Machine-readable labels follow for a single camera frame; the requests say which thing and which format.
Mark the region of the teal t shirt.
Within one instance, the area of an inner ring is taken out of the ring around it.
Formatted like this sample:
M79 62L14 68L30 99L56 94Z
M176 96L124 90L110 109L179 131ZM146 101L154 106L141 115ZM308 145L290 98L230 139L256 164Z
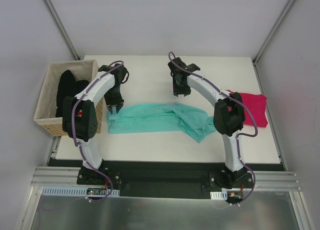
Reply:
M180 103L144 103L107 113L110 134L184 132L198 143L216 132L214 118Z

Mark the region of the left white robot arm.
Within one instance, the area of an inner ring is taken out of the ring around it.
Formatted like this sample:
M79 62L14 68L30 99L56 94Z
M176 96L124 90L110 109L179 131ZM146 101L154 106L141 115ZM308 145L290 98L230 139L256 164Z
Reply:
M129 72L121 60L98 69L89 85L73 97L66 97L62 105L62 129L73 139L82 157L82 176L88 176L94 184L111 180L101 169L103 158L99 143L94 139L98 131L96 107L103 97L107 98L110 112L119 112L124 105L121 85L126 83Z

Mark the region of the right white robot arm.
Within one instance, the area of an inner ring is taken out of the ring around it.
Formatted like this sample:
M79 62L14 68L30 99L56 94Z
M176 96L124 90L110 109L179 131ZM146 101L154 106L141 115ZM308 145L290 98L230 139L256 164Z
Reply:
M194 89L213 106L213 124L222 135L225 151L224 171L217 174L214 181L222 188L237 187L248 172L243 161L239 137L246 119L241 95L217 87L204 77L197 65L186 65L179 57L171 59L168 67L175 96L190 95Z

